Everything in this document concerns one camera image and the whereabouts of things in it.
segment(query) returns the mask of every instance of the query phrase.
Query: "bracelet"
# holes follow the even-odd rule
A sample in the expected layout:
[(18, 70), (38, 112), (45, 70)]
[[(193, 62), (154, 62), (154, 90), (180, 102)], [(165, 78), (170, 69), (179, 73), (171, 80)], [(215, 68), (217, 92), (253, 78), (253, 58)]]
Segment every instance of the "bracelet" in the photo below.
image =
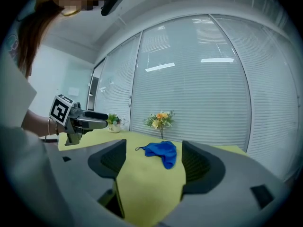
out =
[(58, 131), (58, 122), (56, 122), (55, 131), (56, 131), (56, 135), (59, 135), (59, 131)]
[(51, 133), (49, 132), (49, 121), (51, 120), (51, 117), (48, 118), (47, 121), (47, 131), (48, 131), (48, 135), (51, 135)]

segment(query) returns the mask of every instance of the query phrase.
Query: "orange flower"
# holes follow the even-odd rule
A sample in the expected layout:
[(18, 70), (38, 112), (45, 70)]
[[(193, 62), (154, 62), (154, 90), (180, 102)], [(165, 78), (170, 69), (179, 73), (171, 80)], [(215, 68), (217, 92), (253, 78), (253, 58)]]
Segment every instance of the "orange flower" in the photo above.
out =
[(162, 113), (162, 118), (167, 119), (169, 116), (167, 115), (167, 113)]

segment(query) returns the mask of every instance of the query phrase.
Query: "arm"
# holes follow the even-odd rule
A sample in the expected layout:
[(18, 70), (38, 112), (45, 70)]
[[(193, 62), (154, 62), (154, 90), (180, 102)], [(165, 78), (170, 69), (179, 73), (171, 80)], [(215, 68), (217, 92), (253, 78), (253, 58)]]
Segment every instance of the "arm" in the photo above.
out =
[[(22, 122), (22, 128), (35, 133), (39, 137), (46, 136), (48, 135), (47, 122), (48, 118), (41, 117), (28, 110)], [(58, 131), (59, 133), (64, 132), (64, 127), (61, 124), (58, 124)], [(56, 134), (55, 122), (52, 119), (49, 121), (49, 132), (50, 134)]]

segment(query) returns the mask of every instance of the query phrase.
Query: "long brown hair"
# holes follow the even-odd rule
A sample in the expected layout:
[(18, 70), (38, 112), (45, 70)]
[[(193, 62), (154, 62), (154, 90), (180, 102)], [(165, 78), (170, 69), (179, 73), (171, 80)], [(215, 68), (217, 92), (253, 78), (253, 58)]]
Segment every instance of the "long brown hair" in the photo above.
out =
[(33, 14), (25, 17), (18, 30), (18, 67), (28, 78), (42, 37), (50, 23), (63, 11), (52, 0), (36, 7)]

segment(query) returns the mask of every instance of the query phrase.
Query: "blue towel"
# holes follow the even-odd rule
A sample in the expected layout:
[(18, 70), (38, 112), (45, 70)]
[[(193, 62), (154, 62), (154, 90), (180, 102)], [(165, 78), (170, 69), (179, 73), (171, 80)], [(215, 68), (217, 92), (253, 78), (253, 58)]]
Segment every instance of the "blue towel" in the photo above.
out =
[(170, 141), (149, 143), (147, 146), (137, 147), (135, 150), (140, 148), (145, 150), (145, 156), (147, 157), (160, 156), (166, 169), (171, 169), (176, 163), (177, 149)]

